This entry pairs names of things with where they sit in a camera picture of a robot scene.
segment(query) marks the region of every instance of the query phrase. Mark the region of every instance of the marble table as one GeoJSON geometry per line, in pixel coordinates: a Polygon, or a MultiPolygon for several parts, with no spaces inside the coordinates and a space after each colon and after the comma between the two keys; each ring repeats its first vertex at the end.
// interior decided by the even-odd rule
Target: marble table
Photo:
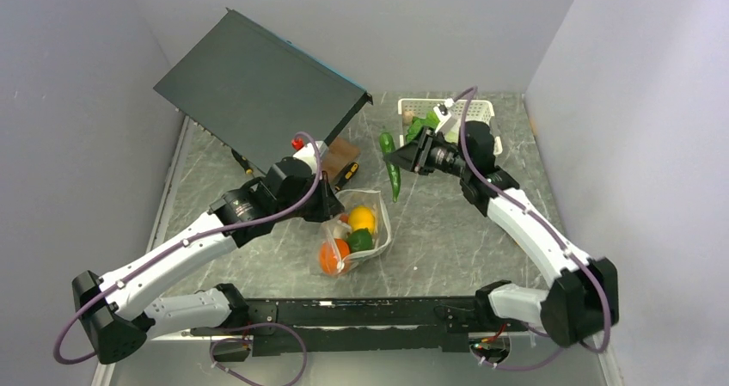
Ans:
{"type": "MultiPolygon", "coordinates": [[[[383,190],[393,242],[380,257],[339,278],[318,273],[319,224],[300,219],[277,224],[225,258],[212,261],[173,286],[167,295],[188,294],[233,283],[244,297],[405,297],[472,295],[483,285],[509,279],[544,288],[536,267],[496,224],[461,195],[455,177],[402,173],[400,199],[389,201],[389,178],[377,137],[401,130],[400,98],[445,98],[450,92],[375,93],[341,133],[362,151],[360,169],[348,188],[383,190]]],[[[504,145],[497,164],[509,172],[534,206],[561,230],[530,122],[518,93],[479,95],[490,100],[504,145]]],[[[172,206],[166,238],[190,224],[223,192],[245,177],[230,149],[202,131],[193,134],[172,206]]]]}

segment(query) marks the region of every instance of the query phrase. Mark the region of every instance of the orange fruit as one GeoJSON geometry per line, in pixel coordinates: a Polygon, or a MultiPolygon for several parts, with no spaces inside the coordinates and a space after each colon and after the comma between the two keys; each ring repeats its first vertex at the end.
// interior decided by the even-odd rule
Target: orange fruit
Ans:
{"type": "MultiPolygon", "coordinates": [[[[334,242],[337,245],[337,251],[340,253],[340,258],[345,258],[349,255],[349,245],[341,238],[335,238],[334,242]]],[[[322,271],[330,276],[336,276],[339,271],[337,270],[337,257],[334,255],[334,250],[329,242],[322,244],[322,249],[319,250],[319,265],[322,266],[322,271]]],[[[345,264],[342,273],[347,271],[349,266],[345,264]]]]}

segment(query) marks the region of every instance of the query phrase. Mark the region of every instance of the lemon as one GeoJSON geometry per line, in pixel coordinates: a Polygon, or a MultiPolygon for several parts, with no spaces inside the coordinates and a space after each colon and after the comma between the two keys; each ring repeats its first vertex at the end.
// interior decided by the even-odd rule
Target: lemon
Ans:
{"type": "Polygon", "coordinates": [[[346,223],[352,227],[352,231],[367,229],[370,234],[375,234],[375,215],[372,214],[372,210],[364,205],[355,207],[350,211],[349,219],[347,219],[346,223]]]}

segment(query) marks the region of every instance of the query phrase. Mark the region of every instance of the white wall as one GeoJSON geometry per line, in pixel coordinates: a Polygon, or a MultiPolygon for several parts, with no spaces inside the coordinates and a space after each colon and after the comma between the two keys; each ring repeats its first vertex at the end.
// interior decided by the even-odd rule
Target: white wall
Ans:
{"type": "MultiPolygon", "coordinates": [[[[0,0],[0,383],[88,384],[57,365],[70,282],[144,252],[181,126],[133,0],[0,0]]],[[[66,356],[90,350],[75,328],[66,356]]]]}
{"type": "Polygon", "coordinates": [[[171,64],[236,9],[370,91],[524,91],[573,0],[137,0],[171,64]]]}
{"type": "Polygon", "coordinates": [[[575,0],[526,104],[569,236],[620,273],[626,384],[729,377],[729,0],[575,0]]]}

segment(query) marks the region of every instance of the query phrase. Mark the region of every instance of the clear plastic bag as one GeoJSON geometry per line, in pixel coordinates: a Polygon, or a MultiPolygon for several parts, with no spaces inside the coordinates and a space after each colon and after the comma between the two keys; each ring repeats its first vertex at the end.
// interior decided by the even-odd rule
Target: clear plastic bag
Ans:
{"type": "Polygon", "coordinates": [[[382,254],[392,241],[392,231],[383,197],[375,190],[342,190],[337,198],[345,208],[345,216],[357,207],[371,210],[375,218],[372,249],[351,253],[346,239],[352,234],[346,218],[339,216],[322,223],[322,244],[317,251],[319,273],[338,276],[349,272],[363,261],[382,254]]]}

